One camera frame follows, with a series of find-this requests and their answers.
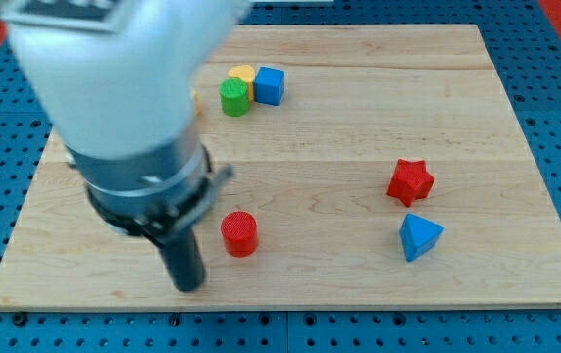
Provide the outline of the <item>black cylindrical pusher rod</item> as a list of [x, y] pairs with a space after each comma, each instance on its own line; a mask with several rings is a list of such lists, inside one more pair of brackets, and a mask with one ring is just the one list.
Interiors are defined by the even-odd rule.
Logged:
[[175, 288], [182, 292], [197, 290], [206, 272], [193, 230], [169, 230], [159, 237], [159, 243], [159, 253]]

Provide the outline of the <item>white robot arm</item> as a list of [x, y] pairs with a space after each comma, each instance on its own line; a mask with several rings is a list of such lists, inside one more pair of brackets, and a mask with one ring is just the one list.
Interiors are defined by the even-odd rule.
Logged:
[[205, 268], [193, 228], [231, 166], [198, 133], [193, 79], [245, 18], [244, 0], [13, 0], [11, 48], [111, 227], [154, 244], [175, 288]]

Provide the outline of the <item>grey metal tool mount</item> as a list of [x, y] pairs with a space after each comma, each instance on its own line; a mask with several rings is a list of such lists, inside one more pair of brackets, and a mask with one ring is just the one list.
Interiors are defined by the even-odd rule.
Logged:
[[74, 150], [87, 196], [109, 225], [166, 246], [191, 231], [233, 177], [233, 167], [213, 169], [196, 125], [125, 158], [90, 157]]

